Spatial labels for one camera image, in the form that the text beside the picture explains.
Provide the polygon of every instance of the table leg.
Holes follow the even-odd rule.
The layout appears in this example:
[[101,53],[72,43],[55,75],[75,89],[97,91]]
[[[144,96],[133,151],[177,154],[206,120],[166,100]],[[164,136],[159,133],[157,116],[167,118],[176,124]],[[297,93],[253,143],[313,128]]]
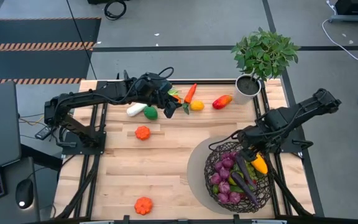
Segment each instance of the table leg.
[[22,158],[32,157],[35,164],[60,171],[62,160],[54,156],[33,149],[32,147],[21,144]]

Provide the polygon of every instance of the potted plant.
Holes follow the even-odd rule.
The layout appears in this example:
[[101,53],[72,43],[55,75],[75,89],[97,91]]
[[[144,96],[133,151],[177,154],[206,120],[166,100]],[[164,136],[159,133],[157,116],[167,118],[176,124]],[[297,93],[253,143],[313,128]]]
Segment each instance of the potted plant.
[[247,103],[260,92],[260,82],[277,78],[290,65],[288,62],[298,63],[298,49],[291,38],[260,27],[257,32],[243,37],[232,49],[232,53],[236,54],[237,68],[244,73],[236,80],[234,101]]

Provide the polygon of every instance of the wooden tabletop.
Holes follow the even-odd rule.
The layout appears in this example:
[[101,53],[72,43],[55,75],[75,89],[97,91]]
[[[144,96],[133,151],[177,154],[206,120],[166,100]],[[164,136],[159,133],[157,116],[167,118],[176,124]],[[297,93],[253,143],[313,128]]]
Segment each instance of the wooden tabletop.
[[[80,91],[96,88],[97,81],[82,81]],[[184,98],[189,85],[174,86]],[[232,219],[208,210],[191,193],[186,168],[192,150],[211,136],[228,136],[237,129],[253,125],[255,110],[253,102],[237,105],[232,102],[223,110],[214,110],[212,102],[222,95],[232,95],[234,85],[198,85],[193,100],[205,104],[203,111],[190,111],[190,115],[177,109],[172,119],[167,119],[158,110],[158,120],[150,121],[142,113],[128,117],[129,105],[108,106],[106,118],[106,149],[101,157],[96,184],[92,220],[130,219]],[[286,106],[280,80],[266,83],[268,102],[272,109]],[[92,107],[78,108],[74,118],[89,125]],[[150,139],[136,139],[134,131],[146,125],[152,131]],[[282,164],[288,188],[307,211],[314,213],[302,162],[293,154],[282,154]],[[77,191],[83,156],[75,156],[60,172],[55,206],[57,214],[69,203]],[[279,188],[278,202],[284,213]],[[86,198],[81,214],[85,214]],[[137,198],[146,196],[154,202],[150,214],[136,214]],[[271,200],[257,213],[242,213],[241,218],[273,218]]]

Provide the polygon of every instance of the concrete floor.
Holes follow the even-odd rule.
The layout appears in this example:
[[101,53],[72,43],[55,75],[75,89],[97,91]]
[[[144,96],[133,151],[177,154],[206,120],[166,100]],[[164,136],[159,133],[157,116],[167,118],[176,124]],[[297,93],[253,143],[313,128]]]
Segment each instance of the concrete floor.
[[[181,45],[233,45],[259,26],[268,29],[259,0],[132,0],[127,14],[107,21],[103,5],[69,0],[75,17],[103,18],[97,47],[151,47]],[[325,0],[268,0],[277,32],[301,46],[332,46],[321,23],[333,13]],[[62,0],[5,0],[0,18],[70,17]],[[332,38],[358,45],[358,23],[326,24]],[[358,51],[352,52],[358,57]],[[343,51],[299,52],[299,64],[288,69],[296,101],[309,98],[318,88],[342,101],[336,114],[313,118],[303,125],[311,162],[326,217],[358,218],[358,61]],[[235,78],[239,75],[229,51],[94,52],[91,62],[99,79],[115,78],[126,69],[138,77],[174,66],[172,78]],[[93,79],[91,71],[88,78]],[[76,91],[78,85],[18,85],[21,115],[42,112],[46,100]],[[21,133],[33,136],[42,127],[21,124]],[[22,138],[25,144],[60,156],[53,142]],[[43,170],[40,207],[53,201],[56,172]]]

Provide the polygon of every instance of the black floor mat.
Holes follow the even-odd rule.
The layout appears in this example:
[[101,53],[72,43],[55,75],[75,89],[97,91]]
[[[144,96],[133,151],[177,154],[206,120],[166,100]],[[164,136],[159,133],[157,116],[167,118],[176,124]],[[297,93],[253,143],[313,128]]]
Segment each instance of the black floor mat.
[[[89,55],[100,22],[76,19]],[[78,83],[86,78],[89,63],[72,18],[0,19],[0,83]]]

